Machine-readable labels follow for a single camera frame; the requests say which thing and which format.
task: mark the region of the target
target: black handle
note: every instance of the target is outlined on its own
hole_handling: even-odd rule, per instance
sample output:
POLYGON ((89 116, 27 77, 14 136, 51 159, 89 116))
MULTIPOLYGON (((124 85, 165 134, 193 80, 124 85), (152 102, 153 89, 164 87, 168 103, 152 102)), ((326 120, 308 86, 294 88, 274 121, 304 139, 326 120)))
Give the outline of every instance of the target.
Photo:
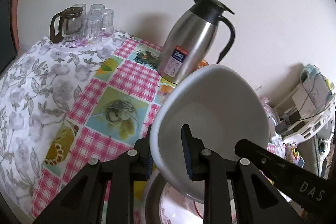
POLYGON ((65 19, 65 13, 62 11, 54 15, 53 18, 51 19, 49 35, 50 35, 50 41, 53 42, 54 44, 59 43, 60 41, 63 40, 62 27, 64 19, 65 19), (58 33, 57 35, 55 35, 55 20, 57 17, 59 17, 58 33))
POLYGON ((219 54, 219 57, 218 57, 218 60, 217 60, 217 63, 218 64, 220 61, 223 60, 224 56, 229 52, 229 50, 231 49, 232 45, 233 45, 233 42, 236 38, 236 32, 235 32, 235 27, 232 25, 232 23, 227 20, 225 17, 223 16, 219 16, 219 19, 224 22, 230 29, 230 32, 231 32, 231 37, 230 37, 230 40, 229 42, 227 43, 227 45, 225 46, 225 48, 221 51, 221 53, 219 54))

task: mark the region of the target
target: drinking glass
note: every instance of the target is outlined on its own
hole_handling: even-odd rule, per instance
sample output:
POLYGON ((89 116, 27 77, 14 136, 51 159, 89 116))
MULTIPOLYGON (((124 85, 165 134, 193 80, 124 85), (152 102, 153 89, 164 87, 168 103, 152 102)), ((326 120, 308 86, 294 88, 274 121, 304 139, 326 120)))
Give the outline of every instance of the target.
POLYGON ((102 31, 106 33, 113 33, 114 11, 110 9, 101 9, 100 17, 102 21, 102 31))
POLYGON ((90 15, 84 20, 83 38, 89 41, 101 40, 101 18, 90 15))
POLYGON ((105 5, 103 5, 103 4, 92 4, 91 7, 90 7, 88 16, 90 16, 90 15, 99 16, 100 15, 99 11, 101 9, 104 9, 104 8, 105 8, 105 5))
POLYGON ((82 7, 84 18, 86 17, 86 4, 85 3, 78 3, 78 4, 73 5, 73 7, 82 7))

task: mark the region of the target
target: white bowl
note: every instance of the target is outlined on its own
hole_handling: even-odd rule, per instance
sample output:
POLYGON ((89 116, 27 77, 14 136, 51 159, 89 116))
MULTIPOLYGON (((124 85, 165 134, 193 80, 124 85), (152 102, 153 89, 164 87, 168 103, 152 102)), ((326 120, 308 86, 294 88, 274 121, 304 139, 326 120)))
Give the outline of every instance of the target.
POLYGON ((237 141, 247 138, 267 148, 268 120, 258 96, 236 72, 209 65, 184 79, 158 111, 150 147, 163 177, 181 194, 204 202, 204 182, 187 175, 181 127, 189 124, 193 137, 223 158, 238 160, 237 141))

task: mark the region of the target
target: teapot handle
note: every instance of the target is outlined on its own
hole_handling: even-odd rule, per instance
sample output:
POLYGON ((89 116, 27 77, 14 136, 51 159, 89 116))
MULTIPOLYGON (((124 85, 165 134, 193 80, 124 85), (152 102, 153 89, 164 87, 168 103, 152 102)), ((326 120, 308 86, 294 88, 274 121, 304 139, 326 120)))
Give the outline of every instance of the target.
POLYGON ((49 35, 50 35, 50 41, 53 42, 54 44, 59 43, 60 41, 63 40, 62 27, 64 19, 65 19, 65 13, 62 11, 54 15, 53 18, 51 19, 49 35), (58 33, 57 35, 55 35, 55 20, 57 17, 59 17, 58 33))
POLYGON ((232 45, 233 45, 233 42, 236 38, 236 32, 235 32, 235 28, 233 27, 232 23, 227 20, 225 17, 223 16, 219 16, 219 20, 224 22, 230 29, 230 32, 231 32, 231 37, 229 39, 229 42, 227 43, 227 45, 225 46, 225 48, 221 51, 221 53, 219 54, 219 57, 218 57, 218 60, 217 60, 217 63, 218 64, 220 61, 223 60, 224 56, 229 52, 229 50, 231 49, 232 45))

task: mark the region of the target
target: silver screw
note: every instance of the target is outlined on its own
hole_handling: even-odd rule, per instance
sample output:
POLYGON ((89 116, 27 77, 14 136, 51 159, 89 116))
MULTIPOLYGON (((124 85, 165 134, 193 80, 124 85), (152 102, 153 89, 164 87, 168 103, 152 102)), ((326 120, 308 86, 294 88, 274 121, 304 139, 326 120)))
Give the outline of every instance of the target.
POLYGON ((249 164, 250 164, 250 161, 249 161, 248 159, 246 159, 246 158, 241 158, 241 159, 240 159, 240 163, 241 163, 242 165, 249 165, 249 164))
POLYGON ((128 150, 128 151, 127 151, 127 154, 128 154, 129 156, 136 156, 137 153, 138 153, 138 151, 136 151, 135 149, 131 149, 131 150, 128 150))
POLYGON ((209 150, 209 149, 203 149, 201 153, 204 156, 210 156, 211 155, 211 150, 209 150))
POLYGON ((88 161, 88 164, 90 165, 96 165, 98 163, 98 159, 97 158, 91 158, 88 161))

